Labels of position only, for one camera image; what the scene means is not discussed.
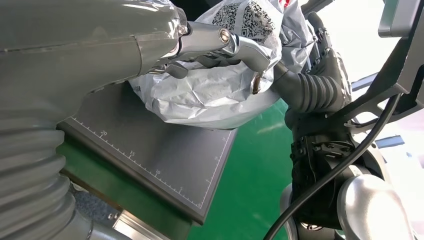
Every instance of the bolt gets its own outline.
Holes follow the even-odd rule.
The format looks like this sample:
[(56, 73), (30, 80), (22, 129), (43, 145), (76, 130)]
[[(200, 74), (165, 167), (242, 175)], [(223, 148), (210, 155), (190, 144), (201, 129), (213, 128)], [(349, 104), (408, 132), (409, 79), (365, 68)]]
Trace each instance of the bolt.
[(225, 28), (221, 28), (219, 30), (219, 39), (221, 42), (227, 44), (230, 41), (230, 32)]
[(178, 34), (180, 36), (182, 36), (182, 35), (184, 35), (184, 34), (186, 34), (186, 33), (189, 32), (189, 29), (187, 28), (187, 26), (178, 26), (177, 29), (178, 29)]

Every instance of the black cable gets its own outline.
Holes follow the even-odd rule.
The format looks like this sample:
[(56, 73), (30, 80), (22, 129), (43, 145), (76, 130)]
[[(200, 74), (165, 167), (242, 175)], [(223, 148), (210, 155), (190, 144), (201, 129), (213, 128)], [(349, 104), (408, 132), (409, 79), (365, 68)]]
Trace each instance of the black cable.
[(323, 178), (318, 180), (312, 187), (306, 190), (302, 195), (300, 195), (295, 201), (291, 203), (290, 206), (278, 217), (274, 222), (271, 228), (266, 233), (263, 240), (272, 240), (280, 230), (280, 228), (289, 220), (289, 218), (315, 193), (317, 193), (322, 187), (324, 187), (328, 182), (334, 179), (336, 176), (341, 174), (343, 170), (353, 164), (362, 154), (368, 149), (371, 143), (376, 139), (377, 135), (381, 132), (383, 127), (389, 121), (393, 112), (395, 111), (396, 105), (401, 98), (400, 94), (392, 96), (384, 108), (384, 111), (381, 113), (378, 121), (375, 123), (375, 126), (366, 136), (366, 138), (358, 145), (358, 147), (341, 163), (339, 163), (335, 168), (333, 168), (329, 173), (327, 173)]

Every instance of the plastic bag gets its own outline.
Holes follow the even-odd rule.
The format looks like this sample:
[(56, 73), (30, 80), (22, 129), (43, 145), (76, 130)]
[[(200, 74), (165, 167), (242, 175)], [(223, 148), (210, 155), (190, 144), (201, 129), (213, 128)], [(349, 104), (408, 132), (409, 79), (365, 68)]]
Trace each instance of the plastic bag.
[[(279, 99), (269, 89), (277, 61), (283, 57), (289, 69), (299, 72), (313, 44), (297, 1), (286, 7), (294, 16), (287, 16), (284, 4), (279, 0), (223, 0), (196, 20), (225, 27), (269, 49), (271, 62), (260, 79), (258, 94), (252, 94), (256, 73), (242, 62), (210, 69), (196, 62), (181, 62), (190, 70), (187, 77), (146, 74), (130, 81), (135, 93), (167, 123), (211, 129), (241, 126)], [(289, 26), (280, 27), (285, 18)]]

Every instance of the green floor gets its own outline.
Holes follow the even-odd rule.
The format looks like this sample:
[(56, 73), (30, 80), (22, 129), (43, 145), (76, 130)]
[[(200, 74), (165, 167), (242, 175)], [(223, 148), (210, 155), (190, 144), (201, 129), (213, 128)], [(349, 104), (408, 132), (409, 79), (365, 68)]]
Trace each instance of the green floor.
[[(66, 139), (57, 150), (66, 156), (68, 172), (172, 240), (259, 240), (278, 217), (281, 193), (291, 181), (286, 109), (280, 100), (240, 127), (201, 227), (78, 142)], [(287, 239), (284, 231), (277, 239)]]
[[(287, 105), (277, 102), (243, 125), (222, 173), (206, 222), (190, 240), (259, 240), (279, 216), (279, 200), (291, 181), (292, 134)], [(287, 239), (284, 231), (279, 240)]]

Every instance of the gray cutting mat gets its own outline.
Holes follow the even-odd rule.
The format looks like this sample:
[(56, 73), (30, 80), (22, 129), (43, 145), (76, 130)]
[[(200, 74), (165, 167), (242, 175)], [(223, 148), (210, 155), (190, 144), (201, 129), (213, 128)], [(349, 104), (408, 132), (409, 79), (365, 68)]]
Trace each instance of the gray cutting mat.
[(236, 135), (164, 123), (128, 83), (92, 93), (59, 128), (200, 224)]

